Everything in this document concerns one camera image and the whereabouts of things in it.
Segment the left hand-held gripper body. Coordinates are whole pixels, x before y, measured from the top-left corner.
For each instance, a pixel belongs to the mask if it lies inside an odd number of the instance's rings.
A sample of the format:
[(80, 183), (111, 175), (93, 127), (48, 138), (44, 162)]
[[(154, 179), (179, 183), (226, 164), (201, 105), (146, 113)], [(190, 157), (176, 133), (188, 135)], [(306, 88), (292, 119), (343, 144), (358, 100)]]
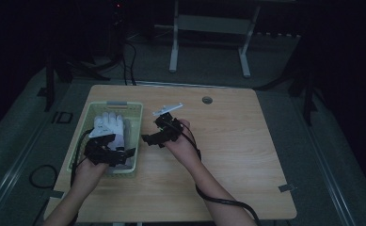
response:
[(131, 151), (116, 146), (116, 135), (106, 126), (94, 126), (88, 134), (84, 155), (95, 165), (108, 164), (110, 167), (124, 165)]

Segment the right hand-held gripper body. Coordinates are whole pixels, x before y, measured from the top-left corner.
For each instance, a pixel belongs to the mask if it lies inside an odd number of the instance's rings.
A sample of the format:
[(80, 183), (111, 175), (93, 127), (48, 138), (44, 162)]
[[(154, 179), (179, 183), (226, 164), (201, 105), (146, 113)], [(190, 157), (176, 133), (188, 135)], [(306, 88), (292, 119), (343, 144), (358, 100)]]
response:
[(174, 118), (170, 112), (181, 108), (182, 103), (177, 105), (164, 105), (160, 110), (154, 111), (153, 116), (156, 117), (154, 123), (160, 129), (160, 131), (154, 134), (153, 143), (159, 147), (163, 147), (167, 141), (176, 141), (179, 135), (182, 133), (183, 128), (180, 122)]

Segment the lavender glove with white fingers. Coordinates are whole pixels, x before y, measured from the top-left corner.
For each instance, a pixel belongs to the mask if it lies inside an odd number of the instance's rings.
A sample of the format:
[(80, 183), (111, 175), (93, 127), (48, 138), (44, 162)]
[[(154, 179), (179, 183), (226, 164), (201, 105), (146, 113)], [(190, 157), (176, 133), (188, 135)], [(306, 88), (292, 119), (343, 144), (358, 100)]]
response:
[[(101, 116), (97, 116), (94, 120), (94, 126), (103, 125), (109, 128), (116, 135), (116, 146), (124, 147), (124, 123), (123, 117), (117, 115), (115, 112), (104, 112)], [(116, 165), (115, 167), (110, 167), (108, 173), (116, 174), (123, 170), (130, 170), (132, 168), (132, 163), (129, 157), (124, 165)]]

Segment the pale green plastic basket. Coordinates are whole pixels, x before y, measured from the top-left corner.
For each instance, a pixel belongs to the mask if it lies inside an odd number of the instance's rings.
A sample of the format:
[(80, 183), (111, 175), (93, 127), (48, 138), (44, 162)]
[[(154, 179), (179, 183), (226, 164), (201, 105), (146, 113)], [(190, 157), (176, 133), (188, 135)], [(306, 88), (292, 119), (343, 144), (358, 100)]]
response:
[(107, 177), (133, 177), (135, 175), (136, 162), (138, 156), (138, 147), (140, 140), (140, 128), (142, 121), (143, 105), (138, 102), (91, 102), (86, 104), (80, 117), (77, 128), (73, 135), (74, 141), (69, 148), (70, 160), (66, 170), (74, 173), (77, 166), (87, 157), (84, 155), (84, 149), (88, 142), (89, 131), (94, 127), (94, 120), (104, 112), (115, 112), (121, 115), (123, 119), (129, 119), (132, 124), (131, 145), (136, 148), (135, 155), (130, 158), (132, 168), (123, 170), (120, 173), (105, 174)]

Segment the person's right hand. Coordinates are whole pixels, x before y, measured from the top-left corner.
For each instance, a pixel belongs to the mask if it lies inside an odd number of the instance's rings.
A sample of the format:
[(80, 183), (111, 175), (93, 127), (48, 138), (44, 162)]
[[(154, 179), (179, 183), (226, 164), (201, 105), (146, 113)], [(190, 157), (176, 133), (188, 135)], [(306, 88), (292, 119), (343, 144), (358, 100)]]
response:
[(191, 170), (201, 163), (198, 148), (190, 132), (190, 122), (180, 120), (180, 125), (183, 127), (183, 133), (176, 141), (167, 141), (164, 145), (185, 168)]

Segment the person's left hand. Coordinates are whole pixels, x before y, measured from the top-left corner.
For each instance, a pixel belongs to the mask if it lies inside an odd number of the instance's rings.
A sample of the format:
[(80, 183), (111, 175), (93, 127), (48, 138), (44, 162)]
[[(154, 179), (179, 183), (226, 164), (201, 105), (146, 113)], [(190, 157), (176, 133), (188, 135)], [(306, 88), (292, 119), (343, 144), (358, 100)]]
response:
[(89, 194), (94, 190), (108, 169), (105, 163), (95, 165), (89, 159), (83, 160), (77, 167), (72, 189)]

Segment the black metal stand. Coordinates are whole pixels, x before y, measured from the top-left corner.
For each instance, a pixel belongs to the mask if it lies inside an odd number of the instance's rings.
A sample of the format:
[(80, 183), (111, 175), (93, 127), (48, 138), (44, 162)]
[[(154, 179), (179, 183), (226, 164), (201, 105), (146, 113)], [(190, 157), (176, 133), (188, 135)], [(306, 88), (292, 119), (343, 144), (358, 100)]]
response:
[(264, 85), (255, 87), (254, 90), (269, 90), (288, 80), (293, 80), (288, 88), (291, 97), (304, 94), (303, 119), (311, 126), (311, 113), (317, 108), (313, 102), (313, 95), (318, 96), (314, 90), (316, 69), (310, 50), (311, 39), (309, 35), (302, 35), (294, 48), (281, 75)]
[(102, 65), (89, 67), (82, 61), (77, 60), (71, 55), (62, 52), (49, 52), (45, 60), (45, 87), (41, 88), (38, 95), (46, 98), (45, 112), (48, 112), (55, 102), (55, 74), (61, 81), (70, 83), (73, 80), (73, 75), (70, 68), (76, 69), (82, 75), (94, 78), (96, 80), (109, 81), (108, 77), (100, 75), (100, 71), (109, 69), (115, 66), (117, 62), (110, 60)]

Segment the dark device with red light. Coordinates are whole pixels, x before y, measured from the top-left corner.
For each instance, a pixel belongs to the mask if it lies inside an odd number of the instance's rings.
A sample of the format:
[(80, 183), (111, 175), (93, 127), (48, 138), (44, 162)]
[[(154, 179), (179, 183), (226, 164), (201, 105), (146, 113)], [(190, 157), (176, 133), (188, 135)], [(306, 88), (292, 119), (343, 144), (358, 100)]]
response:
[(125, 1), (124, 0), (110, 0), (113, 10), (112, 22), (114, 26), (119, 25), (124, 21), (125, 17)]

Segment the black rectangular floor bracket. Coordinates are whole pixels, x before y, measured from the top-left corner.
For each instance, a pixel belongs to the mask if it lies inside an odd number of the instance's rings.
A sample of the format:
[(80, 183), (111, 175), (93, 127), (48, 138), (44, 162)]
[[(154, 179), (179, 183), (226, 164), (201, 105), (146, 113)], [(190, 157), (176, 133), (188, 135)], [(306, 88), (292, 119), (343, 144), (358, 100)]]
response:
[(69, 124), (72, 122), (73, 114), (71, 112), (57, 111), (53, 116), (51, 123)]

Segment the white metal desk frame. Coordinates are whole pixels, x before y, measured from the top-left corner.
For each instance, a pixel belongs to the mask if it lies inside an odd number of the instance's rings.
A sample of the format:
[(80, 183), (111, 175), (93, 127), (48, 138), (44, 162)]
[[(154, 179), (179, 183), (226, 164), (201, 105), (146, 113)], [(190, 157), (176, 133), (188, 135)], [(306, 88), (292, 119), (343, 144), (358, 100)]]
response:
[(179, 11), (180, 1), (181, 0), (173, 0), (173, 25), (170, 27), (172, 29), (172, 45), (168, 70), (171, 73), (177, 72), (180, 30), (244, 35), (245, 42), (237, 49), (237, 51), (243, 77), (249, 78), (251, 76), (251, 71), (247, 59), (247, 50), (254, 34), (254, 28), (261, 11), (261, 6), (257, 5), (254, 7), (250, 19), (232, 19), (181, 14)]

